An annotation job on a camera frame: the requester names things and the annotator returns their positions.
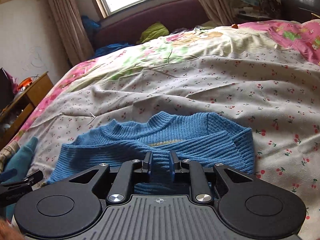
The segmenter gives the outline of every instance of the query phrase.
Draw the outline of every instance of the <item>purple headboard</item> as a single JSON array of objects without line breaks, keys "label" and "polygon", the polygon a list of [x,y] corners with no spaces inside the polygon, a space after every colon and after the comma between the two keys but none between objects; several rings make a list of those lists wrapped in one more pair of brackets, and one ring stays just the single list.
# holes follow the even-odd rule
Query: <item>purple headboard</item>
[{"label": "purple headboard", "polygon": [[177,0],[101,28],[94,36],[93,45],[97,49],[122,41],[136,44],[141,33],[156,22],[161,22],[171,32],[182,27],[194,28],[207,21],[209,19],[198,0]]}]

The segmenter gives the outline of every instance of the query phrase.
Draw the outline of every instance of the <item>bed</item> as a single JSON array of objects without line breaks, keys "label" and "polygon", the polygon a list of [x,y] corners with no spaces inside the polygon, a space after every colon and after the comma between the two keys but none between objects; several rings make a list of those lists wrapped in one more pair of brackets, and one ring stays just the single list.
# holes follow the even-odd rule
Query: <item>bed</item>
[{"label": "bed", "polygon": [[20,129],[39,139],[29,172],[46,179],[61,144],[108,123],[146,122],[166,111],[216,112],[251,127],[254,174],[297,194],[300,231],[320,237],[320,21],[247,23],[160,37],[82,62],[54,86]]}]

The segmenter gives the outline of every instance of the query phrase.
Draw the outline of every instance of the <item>metal screw cap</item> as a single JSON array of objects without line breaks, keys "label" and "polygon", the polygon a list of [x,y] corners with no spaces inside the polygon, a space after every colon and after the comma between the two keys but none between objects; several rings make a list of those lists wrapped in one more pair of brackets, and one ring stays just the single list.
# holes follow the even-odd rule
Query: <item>metal screw cap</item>
[{"label": "metal screw cap", "polygon": [[124,199],[124,196],[122,196],[121,194],[112,194],[108,197],[108,200],[110,200],[111,202],[119,202],[122,201]]},{"label": "metal screw cap", "polygon": [[211,200],[211,196],[208,194],[199,194],[196,196],[196,200],[200,202],[208,202]]}]

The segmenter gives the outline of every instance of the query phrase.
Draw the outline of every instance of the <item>beige curtain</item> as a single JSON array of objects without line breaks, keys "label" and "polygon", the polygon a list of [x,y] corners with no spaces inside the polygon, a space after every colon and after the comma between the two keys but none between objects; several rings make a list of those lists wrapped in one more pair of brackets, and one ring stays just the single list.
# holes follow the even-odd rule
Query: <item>beige curtain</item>
[{"label": "beige curtain", "polygon": [[86,61],[93,49],[81,22],[75,0],[48,0],[60,37],[73,66]]},{"label": "beige curtain", "polygon": [[233,11],[226,0],[199,0],[210,20],[218,25],[233,24]]}]

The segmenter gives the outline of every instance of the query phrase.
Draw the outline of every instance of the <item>orange object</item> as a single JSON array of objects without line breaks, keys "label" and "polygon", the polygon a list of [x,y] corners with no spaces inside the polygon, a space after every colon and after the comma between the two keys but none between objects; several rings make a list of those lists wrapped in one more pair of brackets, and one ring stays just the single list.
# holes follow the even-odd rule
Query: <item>orange object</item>
[{"label": "orange object", "polygon": [[22,87],[27,87],[29,86],[30,84],[32,83],[32,79],[29,77],[29,78],[26,78],[24,81],[22,81],[18,87],[17,87],[17,90],[20,90]]}]

